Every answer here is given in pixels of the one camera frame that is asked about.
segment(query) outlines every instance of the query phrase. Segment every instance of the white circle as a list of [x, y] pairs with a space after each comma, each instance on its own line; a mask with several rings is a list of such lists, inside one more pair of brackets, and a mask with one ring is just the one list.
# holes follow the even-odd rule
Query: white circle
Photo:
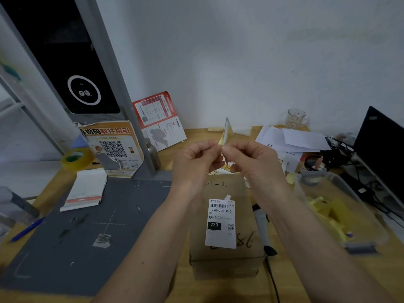
[[[88, 103], [88, 102], [84, 102], [83, 100], [80, 100], [80, 98], [78, 98], [78, 96], [76, 96], [76, 95], [74, 94], [73, 90], [72, 90], [71, 84], [72, 84], [72, 81], [73, 81], [74, 79], [82, 79], [82, 80], [84, 80], [84, 81], [89, 82], [91, 85], [93, 85], [94, 88], [95, 88], [95, 90], [97, 91], [97, 95], [98, 95], [97, 101], [95, 101], [94, 103]], [[85, 105], [97, 105], [97, 104], [101, 101], [101, 94], [100, 94], [100, 91], [98, 90], [97, 86], [95, 86], [95, 84], [94, 84], [92, 81], [90, 81], [88, 78], [86, 78], [86, 77], [84, 77], [84, 76], [71, 76], [71, 77], [69, 77], [69, 79], [68, 79], [68, 88], [69, 88], [70, 93], [71, 93], [78, 101], [80, 101], [81, 103], [83, 103], [83, 104], [85, 104]]]

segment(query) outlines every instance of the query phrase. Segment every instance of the gray mat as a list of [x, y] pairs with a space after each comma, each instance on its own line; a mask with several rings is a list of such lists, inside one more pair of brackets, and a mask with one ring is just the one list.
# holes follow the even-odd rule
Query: gray mat
[[[94, 296], [132, 248], [170, 186], [170, 181], [109, 178], [100, 205], [61, 213], [67, 192], [7, 267], [0, 287]], [[101, 246], [109, 240], [107, 248], [93, 246], [99, 234], [110, 235], [98, 240]]]

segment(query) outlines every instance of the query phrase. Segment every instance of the black monitor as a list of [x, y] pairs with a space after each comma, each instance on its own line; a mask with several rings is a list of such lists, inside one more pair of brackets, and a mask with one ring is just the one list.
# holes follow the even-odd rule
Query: black monitor
[[404, 160], [400, 144], [403, 136], [403, 127], [370, 106], [354, 145], [362, 163], [401, 206], [404, 203]]

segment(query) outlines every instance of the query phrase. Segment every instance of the forearm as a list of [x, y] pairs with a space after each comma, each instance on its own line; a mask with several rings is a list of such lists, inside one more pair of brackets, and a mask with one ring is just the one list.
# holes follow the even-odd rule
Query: forearm
[[168, 196], [93, 302], [164, 302], [189, 228], [188, 204]]
[[267, 211], [312, 302], [394, 302], [292, 193]]

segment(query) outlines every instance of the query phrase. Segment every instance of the gray map graphic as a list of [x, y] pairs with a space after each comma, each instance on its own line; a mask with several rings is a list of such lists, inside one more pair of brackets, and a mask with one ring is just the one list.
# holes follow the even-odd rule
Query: gray map graphic
[[164, 139], [166, 135], [166, 133], [163, 132], [163, 130], [160, 130], [159, 128], [155, 128], [155, 129], [151, 129], [150, 130], [151, 133], [151, 138], [157, 142], [160, 142], [162, 144], [164, 144], [166, 147], [169, 146], [169, 143], [167, 140]]

